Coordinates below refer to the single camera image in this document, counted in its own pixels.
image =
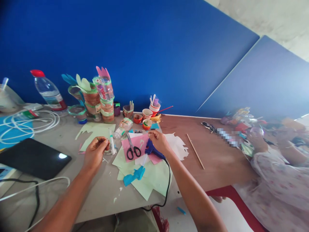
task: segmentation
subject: hand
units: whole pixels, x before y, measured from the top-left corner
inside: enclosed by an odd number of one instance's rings
[[[109,146],[110,141],[105,137],[95,137],[86,149],[82,170],[95,175],[101,167],[103,153],[109,150]]]
[[[156,130],[152,130],[148,132],[148,136],[152,141],[154,147],[163,155],[165,155],[167,151],[172,150],[164,134]]]
[[[294,137],[297,136],[297,132],[293,128],[288,128],[288,127],[280,127],[277,130],[277,141],[278,143],[285,144],[289,141],[291,141]]]
[[[252,132],[247,136],[247,139],[254,147],[255,153],[268,151],[268,145],[260,133]]]

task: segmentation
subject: white wall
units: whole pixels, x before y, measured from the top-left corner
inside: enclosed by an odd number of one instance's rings
[[[309,61],[309,0],[205,0]]]

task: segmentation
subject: floral dress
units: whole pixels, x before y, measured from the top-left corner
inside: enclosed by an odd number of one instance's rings
[[[270,232],[309,231],[309,160],[290,166],[269,147],[251,166],[260,178],[234,188],[259,222]]]

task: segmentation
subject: person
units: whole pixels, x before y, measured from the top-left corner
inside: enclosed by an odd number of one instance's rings
[[[167,158],[179,190],[191,213],[198,231],[227,231],[212,202],[170,148],[165,136],[154,130],[149,132],[155,148]],[[79,214],[89,186],[100,169],[104,151],[110,142],[96,137],[87,147],[83,167],[64,195],[56,202],[33,232],[69,232]]]
[[[277,132],[277,151],[259,133],[247,139],[254,147],[252,168],[260,176],[234,188],[269,231],[309,231],[309,161],[291,142],[292,128]]]

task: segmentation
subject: black scissors handle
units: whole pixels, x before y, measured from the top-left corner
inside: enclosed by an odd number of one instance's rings
[[[141,150],[138,147],[134,147],[134,153],[137,157],[140,157],[142,155]],[[133,151],[132,148],[130,147],[126,153],[126,156],[128,157],[129,160],[133,160],[134,155],[133,155]]]

